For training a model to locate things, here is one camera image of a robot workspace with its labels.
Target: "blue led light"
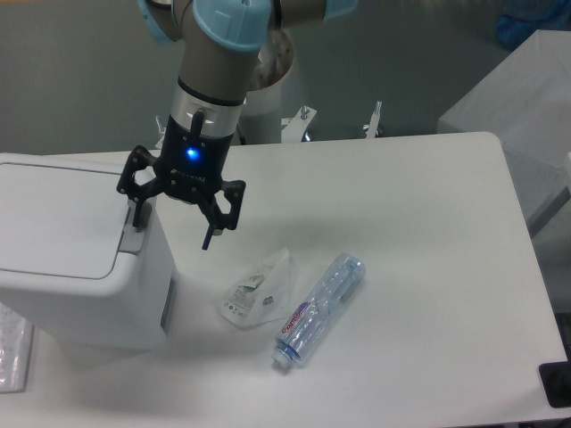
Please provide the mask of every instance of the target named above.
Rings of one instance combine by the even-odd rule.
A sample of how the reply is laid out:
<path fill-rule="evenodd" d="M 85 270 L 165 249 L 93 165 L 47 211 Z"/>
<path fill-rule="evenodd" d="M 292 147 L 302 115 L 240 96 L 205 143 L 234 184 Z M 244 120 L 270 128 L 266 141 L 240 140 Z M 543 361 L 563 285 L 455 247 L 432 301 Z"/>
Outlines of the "blue led light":
<path fill-rule="evenodd" d="M 188 149 L 186 151 L 186 156 L 188 156 L 188 159 L 191 161 L 198 161 L 200 159 L 200 152 L 196 149 Z"/>

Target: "crumpled plastic bag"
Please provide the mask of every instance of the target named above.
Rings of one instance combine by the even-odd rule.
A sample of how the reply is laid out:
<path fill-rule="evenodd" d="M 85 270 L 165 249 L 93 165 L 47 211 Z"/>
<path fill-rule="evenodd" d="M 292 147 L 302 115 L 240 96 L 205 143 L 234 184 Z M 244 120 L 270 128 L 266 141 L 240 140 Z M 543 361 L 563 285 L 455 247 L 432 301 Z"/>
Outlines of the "crumpled plastic bag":
<path fill-rule="evenodd" d="M 289 317 L 289 269 L 287 248 L 267 257 L 228 289 L 218 304 L 219 313 L 239 327 Z"/>

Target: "black corner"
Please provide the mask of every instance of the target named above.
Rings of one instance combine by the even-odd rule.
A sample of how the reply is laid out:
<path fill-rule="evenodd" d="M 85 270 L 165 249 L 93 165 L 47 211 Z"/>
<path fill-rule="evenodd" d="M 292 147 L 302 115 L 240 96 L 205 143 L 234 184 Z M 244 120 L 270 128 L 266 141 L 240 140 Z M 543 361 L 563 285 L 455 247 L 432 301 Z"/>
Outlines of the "black corner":
<path fill-rule="evenodd" d="M 571 407 L 571 363 L 547 363 L 539 366 L 543 389 L 550 406 Z"/>

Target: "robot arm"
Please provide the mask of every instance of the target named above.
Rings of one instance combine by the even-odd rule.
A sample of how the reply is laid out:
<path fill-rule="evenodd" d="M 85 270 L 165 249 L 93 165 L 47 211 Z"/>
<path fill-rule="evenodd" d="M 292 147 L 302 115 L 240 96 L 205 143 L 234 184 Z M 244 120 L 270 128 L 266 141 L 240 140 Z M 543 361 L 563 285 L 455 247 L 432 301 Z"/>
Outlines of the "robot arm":
<path fill-rule="evenodd" d="M 270 29 L 325 21 L 354 9 L 358 0 L 139 0 L 151 29 L 186 49 L 161 154 L 143 146 L 129 155 L 117 186 L 135 203 L 133 226 L 145 201 L 159 193 L 196 204 L 209 222 L 203 249 L 224 229 L 236 229 L 245 182 L 222 179 L 222 169 L 258 54 Z M 155 179 L 139 185 L 138 170 Z M 230 203 L 223 213 L 219 191 Z"/>

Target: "white machine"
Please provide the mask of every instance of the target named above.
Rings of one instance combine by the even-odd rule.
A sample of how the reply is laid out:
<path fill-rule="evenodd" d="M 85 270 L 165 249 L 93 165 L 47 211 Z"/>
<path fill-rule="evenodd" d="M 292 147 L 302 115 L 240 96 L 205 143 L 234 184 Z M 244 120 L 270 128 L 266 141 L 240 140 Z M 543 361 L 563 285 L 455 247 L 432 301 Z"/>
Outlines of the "white machine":
<path fill-rule="evenodd" d="M 175 264 L 154 201 L 129 224 L 120 172 L 0 155 L 0 301 L 63 341 L 150 349 L 165 341 Z"/>
<path fill-rule="evenodd" d="M 259 64 L 269 32 L 333 19 L 357 0 L 138 3 L 155 36 L 186 42 L 161 154 L 139 145 L 123 169 L 0 157 L 0 302 L 60 340 L 144 349 L 164 343 L 174 293 L 154 197 L 198 205 L 209 223 L 205 250 L 236 229 L 245 182 L 221 173 L 252 81 L 271 86 L 281 76 L 275 61 Z"/>

